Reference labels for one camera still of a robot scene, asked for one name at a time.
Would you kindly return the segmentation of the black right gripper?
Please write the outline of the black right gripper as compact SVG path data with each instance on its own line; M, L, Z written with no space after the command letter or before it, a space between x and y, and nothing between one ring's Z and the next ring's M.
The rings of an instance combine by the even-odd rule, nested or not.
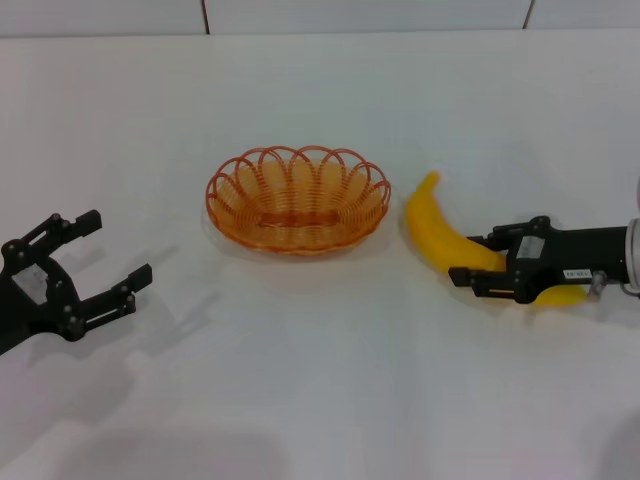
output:
M632 285L629 236L625 226L562 230L547 216L495 226L486 236L469 236L491 251L507 251L506 272L451 267L458 288L479 298L534 302L555 286L597 282Z

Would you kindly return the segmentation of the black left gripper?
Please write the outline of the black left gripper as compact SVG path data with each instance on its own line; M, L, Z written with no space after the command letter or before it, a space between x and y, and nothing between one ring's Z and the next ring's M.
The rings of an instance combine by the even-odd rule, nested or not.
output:
M52 333L75 342L88 332L136 312L136 293L153 281L144 264L110 289L81 299L67 272L51 254L102 228L97 210L74 221L55 213L21 238L1 247L1 352L29 338Z

